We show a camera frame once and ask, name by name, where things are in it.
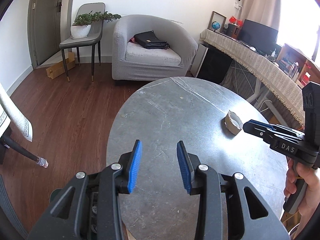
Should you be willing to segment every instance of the white plant pot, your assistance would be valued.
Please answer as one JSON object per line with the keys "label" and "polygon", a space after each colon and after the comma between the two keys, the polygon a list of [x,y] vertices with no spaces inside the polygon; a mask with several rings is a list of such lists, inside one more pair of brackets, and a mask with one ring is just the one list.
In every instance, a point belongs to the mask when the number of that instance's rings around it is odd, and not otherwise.
{"label": "white plant pot", "polygon": [[91,29],[91,25],[71,26],[71,35],[74,39],[85,38]]}

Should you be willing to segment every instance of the window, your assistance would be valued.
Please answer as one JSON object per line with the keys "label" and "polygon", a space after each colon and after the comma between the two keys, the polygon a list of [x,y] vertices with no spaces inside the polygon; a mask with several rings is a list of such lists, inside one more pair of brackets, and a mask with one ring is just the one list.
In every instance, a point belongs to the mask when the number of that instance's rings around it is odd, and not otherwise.
{"label": "window", "polygon": [[[311,58],[316,47],[320,25],[320,7],[315,0],[281,0],[277,43],[288,43]],[[320,67],[320,50],[316,57]]]}

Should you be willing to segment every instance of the gray dining chair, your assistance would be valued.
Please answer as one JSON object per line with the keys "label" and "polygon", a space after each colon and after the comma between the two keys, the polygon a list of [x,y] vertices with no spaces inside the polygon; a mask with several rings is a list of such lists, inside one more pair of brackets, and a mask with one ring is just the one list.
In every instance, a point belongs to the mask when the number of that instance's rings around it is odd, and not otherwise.
{"label": "gray dining chair", "polygon": [[[95,12],[101,12],[104,13],[106,9],[106,5],[102,2],[100,3],[87,3],[82,5],[77,13],[77,16],[84,13],[92,13]],[[101,65],[101,46],[100,46],[100,40],[102,38],[102,30],[103,30],[103,21],[100,22],[94,22],[91,24],[91,29],[87,37],[80,38],[80,39],[73,39],[72,36],[70,36],[65,41],[61,42],[59,47],[61,49],[62,53],[62,60],[63,60],[63,66],[66,71],[67,80],[70,82],[68,69],[67,69],[67,63],[66,63],[66,57],[64,54],[65,49],[71,49],[76,48],[77,49],[77,57],[78,62],[80,65],[80,54],[79,54],[79,47],[87,47],[92,46],[92,54],[91,54],[91,80],[93,81],[93,75],[94,75],[94,55],[95,55],[95,45],[98,44],[98,55],[99,55],[99,64]]]}

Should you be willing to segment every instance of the wooden floor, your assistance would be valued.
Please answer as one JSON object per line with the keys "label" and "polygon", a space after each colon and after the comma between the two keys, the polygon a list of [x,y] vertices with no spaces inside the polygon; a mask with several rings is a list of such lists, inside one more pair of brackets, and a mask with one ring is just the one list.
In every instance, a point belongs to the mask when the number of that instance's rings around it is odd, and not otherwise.
{"label": "wooden floor", "polygon": [[106,164],[109,132],[117,112],[137,89],[147,82],[127,81],[115,85],[111,64],[90,64],[54,80],[45,69],[34,70],[11,98],[33,127],[33,141],[23,138],[11,123],[11,137],[35,155],[44,157],[44,169],[12,149],[0,166],[10,201],[27,231],[49,204],[51,192],[78,172],[101,171]]}

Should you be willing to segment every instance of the tablecloth fringe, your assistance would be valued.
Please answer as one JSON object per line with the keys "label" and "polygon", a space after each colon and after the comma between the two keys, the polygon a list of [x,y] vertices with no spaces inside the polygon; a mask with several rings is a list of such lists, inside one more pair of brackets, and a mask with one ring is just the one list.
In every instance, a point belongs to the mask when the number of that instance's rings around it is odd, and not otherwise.
{"label": "tablecloth fringe", "polygon": [[239,64],[243,65],[250,73],[252,73],[256,78],[259,78],[261,80],[261,82],[271,91],[273,92],[273,94],[281,101],[282,104],[284,104],[284,106],[289,109],[290,113],[293,115],[293,117],[300,123],[301,126],[304,126],[304,120],[302,120],[297,114],[296,112],[292,109],[292,107],[285,101],[282,99],[282,97],[277,93],[277,91],[275,91],[265,80],[263,77],[261,77],[259,74],[255,73],[250,67],[248,67],[244,62],[242,62],[241,60],[239,60],[237,57],[235,57],[234,55],[232,55],[229,51],[226,51],[224,48],[218,46],[217,44],[209,41],[206,38],[200,38],[200,41],[205,41],[206,43],[214,46],[215,48],[217,48],[218,50],[222,51],[223,53],[227,54],[229,57],[231,57],[233,60],[235,60],[236,62],[238,62]]}

